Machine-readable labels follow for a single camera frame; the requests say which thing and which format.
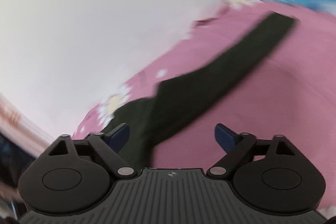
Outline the dark green knit sweater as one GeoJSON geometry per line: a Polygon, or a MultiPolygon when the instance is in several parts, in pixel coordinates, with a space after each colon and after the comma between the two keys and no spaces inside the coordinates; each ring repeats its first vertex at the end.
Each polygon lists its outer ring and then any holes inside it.
{"type": "Polygon", "coordinates": [[[121,123],[130,137],[118,153],[135,170],[151,166],[153,149],[173,137],[249,75],[295,27],[297,20],[268,14],[239,42],[207,65],[159,83],[152,97],[130,101],[114,112],[103,129],[121,123]]]}

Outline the pink floral bed sheet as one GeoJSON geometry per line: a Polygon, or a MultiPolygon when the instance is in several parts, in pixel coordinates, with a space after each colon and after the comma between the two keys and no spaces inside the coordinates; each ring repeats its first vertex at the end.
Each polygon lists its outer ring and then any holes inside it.
{"type": "Polygon", "coordinates": [[[229,3],[92,108],[73,137],[100,131],[118,107],[151,97],[161,81],[207,64],[270,12],[297,18],[295,30],[214,107],[159,144],[153,166],[209,168],[223,156],[214,138],[218,123],[260,139],[283,134],[324,176],[319,210],[327,218],[335,216],[335,12],[328,9],[258,0],[229,3]]]}

